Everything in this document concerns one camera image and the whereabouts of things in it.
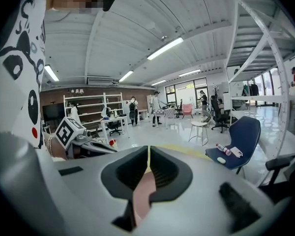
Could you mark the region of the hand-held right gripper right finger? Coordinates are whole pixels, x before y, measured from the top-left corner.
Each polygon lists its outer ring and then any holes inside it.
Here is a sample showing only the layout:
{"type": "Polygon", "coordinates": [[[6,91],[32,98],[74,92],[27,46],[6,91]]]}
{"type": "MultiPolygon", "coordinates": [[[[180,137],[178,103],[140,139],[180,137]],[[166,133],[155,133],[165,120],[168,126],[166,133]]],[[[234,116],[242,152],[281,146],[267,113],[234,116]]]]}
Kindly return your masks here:
{"type": "Polygon", "coordinates": [[[256,186],[211,160],[151,146],[150,152],[171,159],[179,167],[172,183],[151,194],[163,201],[137,227],[139,236],[263,236],[276,220],[272,201],[256,186]],[[228,182],[260,215],[245,228],[232,232],[232,215],[219,194],[228,182]]]}

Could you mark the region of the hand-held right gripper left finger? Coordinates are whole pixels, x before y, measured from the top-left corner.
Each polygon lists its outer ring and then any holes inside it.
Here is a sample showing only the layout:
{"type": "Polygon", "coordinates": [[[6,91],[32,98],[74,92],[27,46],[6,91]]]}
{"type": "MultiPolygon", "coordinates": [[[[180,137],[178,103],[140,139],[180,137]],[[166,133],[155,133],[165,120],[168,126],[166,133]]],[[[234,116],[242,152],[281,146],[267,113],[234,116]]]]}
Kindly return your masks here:
{"type": "Polygon", "coordinates": [[[90,212],[83,215],[79,205],[76,215],[95,226],[96,236],[132,234],[133,192],[147,166],[147,146],[55,163],[66,187],[90,212]]]}

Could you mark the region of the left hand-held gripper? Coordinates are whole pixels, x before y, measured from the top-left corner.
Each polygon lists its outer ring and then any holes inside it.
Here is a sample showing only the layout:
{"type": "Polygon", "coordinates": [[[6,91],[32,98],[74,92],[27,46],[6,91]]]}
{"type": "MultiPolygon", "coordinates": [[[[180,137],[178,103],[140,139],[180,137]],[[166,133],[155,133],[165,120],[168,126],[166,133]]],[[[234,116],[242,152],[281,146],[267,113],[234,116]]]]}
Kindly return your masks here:
{"type": "MultiPolygon", "coordinates": [[[[65,149],[69,159],[74,159],[73,144],[81,146],[92,140],[91,132],[76,120],[64,117],[56,129],[55,137],[65,149]]],[[[105,143],[92,142],[88,147],[88,156],[95,157],[115,153],[117,150],[105,143]]]]}

